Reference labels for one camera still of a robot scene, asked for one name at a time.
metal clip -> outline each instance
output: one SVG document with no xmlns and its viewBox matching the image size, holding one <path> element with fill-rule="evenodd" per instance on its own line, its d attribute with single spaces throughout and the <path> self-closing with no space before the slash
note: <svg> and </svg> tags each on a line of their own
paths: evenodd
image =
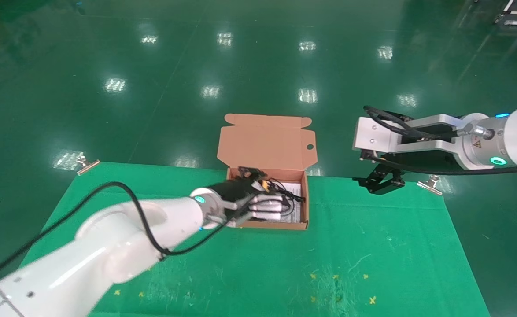
<svg viewBox="0 0 517 317">
<path fill-rule="evenodd" d="M 438 175 L 431 175 L 431 177 L 429 177 L 429 180 L 426 183 L 419 181 L 417 182 L 417 186 L 425 188 L 431 193 L 435 193 L 436 195 L 442 196 L 442 192 L 436 189 L 436 183 L 438 183 L 439 179 L 440 178 Z"/>
<path fill-rule="evenodd" d="M 89 163 L 86 160 L 86 157 L 84 155 L 81 155 L 81 156 L 77 157 L 77 163 L 81 164 L 83 166 L 83 168 L 80 171 L 77 172 L 77 175 L 81 176 L 82 174 L 84 174 L 87 171 L 89 171 L 92 168 L 94 168 L 94 166 L 100 164 L 100 160 L 96 160 L 96 161 L 94 161 L 92 163 Z"/>
</svg>

led light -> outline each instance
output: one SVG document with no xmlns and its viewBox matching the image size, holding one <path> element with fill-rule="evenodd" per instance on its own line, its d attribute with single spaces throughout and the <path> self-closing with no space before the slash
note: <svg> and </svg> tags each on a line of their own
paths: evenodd
<svg viewBox="0 0 517 317">
<path fill-rule="evenodd" d="M 490 158 L 490 162 L 492 162 L 495 165 L 505 165 L 507 164 L 507 161 L 502 159 L 501 157 L 494 156 Z"/>
</svg>

metal bracket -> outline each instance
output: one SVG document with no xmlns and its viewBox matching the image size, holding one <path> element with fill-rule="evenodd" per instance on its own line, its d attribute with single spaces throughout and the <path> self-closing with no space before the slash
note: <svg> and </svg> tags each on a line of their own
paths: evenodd
<svg viewBox="0 0 517 317">
<path fill-rule="evenodd" d="M 436 189 L 436 183 L 440 180 L 440 177 L 438 175 L 431 175 L 429 177 L 429 180 L 425 183 L 419 181 L 417 182 L 417 186 L 421 188 L 425 188 L 426 190 L 430 191 L 431 193 L 434 193 L 436 195 L 442 196 L 442 192 L 438 189 Z"/>
<path fill-rule="evenodd" d="M 392 174 L 392 178 L 382 183 L 388 174 Z M 390 168 L 389 166 L 378 164 L 367 178 L 354 177 L 353 181 L 357 181 L 361 187 L 365 187 L 374 195 L 383 195 L 405 186 L 405 182 L 401 178 L 403 171 Z"/>
<path fill-rule="evenodd" d="M 87 171 L 93 169 L 96 165 L 100 164 L 100 160 L 96 160 L 92 163 L 89 163 L 84 155 L 81 155 L 77 158 L 77 162 L 83 166 L 83 168 L 77 172 L 77 175 L 81 176 Z"/>
</svg>

black bracket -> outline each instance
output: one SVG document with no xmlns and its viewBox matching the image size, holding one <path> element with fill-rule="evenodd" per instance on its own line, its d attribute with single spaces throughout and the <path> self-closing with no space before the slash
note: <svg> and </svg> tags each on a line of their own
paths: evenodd
<svg viewBox="0 0 517 317">
<path fill-rule="evenodd" d="M 363 159 L 369 160 L 371 156 L 372 154 L 365 153 L 365 150 L 361 152 L 361 158 Z M 386 178 L 390 173 L 391 179 L 382 183 L 384 178 Z M 405 186 L 405 182 L 401 178 L 401 175 L 403 174 L 405 174 L 405 171 L 394 169 L 387 165 L 378 164 L 367 178 L 353 177 L 353 181 L 357 181 L 361 187 L 365 187 L 374 195 L 383 195 Z"/>
</svg>

green epoxy floor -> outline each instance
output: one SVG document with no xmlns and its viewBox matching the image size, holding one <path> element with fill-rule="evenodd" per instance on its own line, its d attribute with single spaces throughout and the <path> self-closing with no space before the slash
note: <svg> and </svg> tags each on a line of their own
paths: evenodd
<svg viewBox="0 0 517 317">
<path fill-rule="evenodd" d="M 0 0 L 0 260 L 73 179 L 52 168 L 61 151 L 222 169 L 224 114 L 307 116 L 310 174 L 359 177 L 373 168 L 351 151 L 365 104 L 414 117 L 515 110 L 517 27 L 491 23 L 503 4 Z M 106 91 L 111 78 L 121 91 Z M 517 315 L 517 175 L 441 186 L 490 313 Z"/>
</svg>

